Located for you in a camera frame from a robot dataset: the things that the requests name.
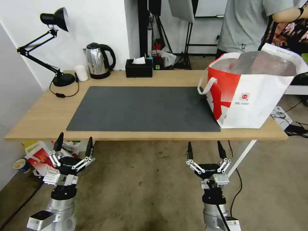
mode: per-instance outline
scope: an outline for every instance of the gray t-shirt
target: gray t-shirt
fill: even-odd
[[[218,48],[225,52],[257,51],[269,16],[294,5],[293,0],[228,0]]]

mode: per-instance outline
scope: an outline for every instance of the lamp arm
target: lamp arm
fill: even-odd
[[[24,45],[24,46],[22,46],[22,47],[19,47],[19,48],[17,49],[17,52],[18,52],[19,54],[21,54],[22,56],[25,56],[25,57],[27,57],[28,59],[31,59],[32,61],[34,61],[34,62],[40,64],[41,66],[43,66],[43,67],[45,67],[45,68],[47,68],[48,70],[50,70],[50,71],[56,73],[56,75],[59,75],[59,74],[61,74],[61,71],[60,71],[59,68],[55,68],[55,67],[53,67],[53,66],[51,66],[51,65],[49,65],[49,64],[47,64],[47,63],[44,63],[44,62],[40,61],[39,59],[33,57],[32,55],[30,55],[30,52],[31,52],[31,51],[33,51],[33,50],[35,50],[36,48],[40,47],[41,45],[47,43],[48,41],[50,41],[50,40],[56,38],[56,37],[57,37],[57,32],[58,32],[58,30],[52,28],[52,29],[50,29],[48,32],[46,32],[45,34],[41,35],[40,37],[34,39],[33,41],[29,42],[28,44],[26,44],[26,45]],[[44,42],[42,42],[42,43],[36,44],[36,45],[35,45],[33,48],[31,48],[30,50],[27,50],[27,48],[29,48],[31,44],[33,44],[33,43],[36,42],[37,40],[39,40],[39,39],[45,37],[45,36],[48,35],[48,34],[51,34],[52,37],[49,38],[49,39],[47,39],[46,41],[44,41]]]

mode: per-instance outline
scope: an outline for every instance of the robotic hand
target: robotic hand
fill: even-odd
[[[226,199],[222,194],[222,187],[230,183],[225,173],[230,166],[231,160],[227,159],[226,152],[220,141],[218,152],[221,161],[218,164],[196,164],[193,160],[193,149],[191,142],[188,143],[186,164],[201,180],[204,189],[202,201],[204,203],[203,218],[207,225],[207,231],[241,231],[239,220],[228,216]]]
[[[65,157],[61,153],[64,134],[60,133],[49,158],[59,173],[48,172],[43,181],[55,185],[51,192],[51,201],[46,210],[30,216],[27,228],[43,231],[73,231],[76,227],[74,218],[74,197],[77,194],[77,174],[85,169],[95,158],[93,140],[89,138],[84,159]]]

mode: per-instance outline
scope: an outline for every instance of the desk mat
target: desk mat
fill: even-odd
[[[67,131],[219,132],[196,87],[89,87]]]

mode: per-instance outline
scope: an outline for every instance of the electric kettle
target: electric kettle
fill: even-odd
[[[93,79],[104,79],[110,76],[110,71],[116,65],[116,56],[113,50],[104,44],[91,43],[83,49],[88,62],[90,76]],[[112,57],[112,64],[109,65],[105,51],[109,51]]]

